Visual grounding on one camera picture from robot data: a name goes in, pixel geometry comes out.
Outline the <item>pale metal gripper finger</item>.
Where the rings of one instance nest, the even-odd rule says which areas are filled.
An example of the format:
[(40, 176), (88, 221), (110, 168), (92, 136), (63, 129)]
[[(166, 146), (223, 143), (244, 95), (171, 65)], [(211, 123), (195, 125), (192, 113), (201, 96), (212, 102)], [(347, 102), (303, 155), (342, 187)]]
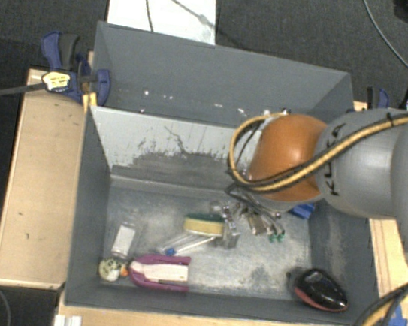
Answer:
[(237, 246), (239, 237), (240, 231), (237, 229), (237, 223), (233, 220), (226, 219), (219, 245), (226, 249), (233, 249)]
[(218, 217), (224, 221), (231, 221), (233, 219), (231, 207), (224, 201), (211, 201), (209, 204), (209, 211), (212, 216)]

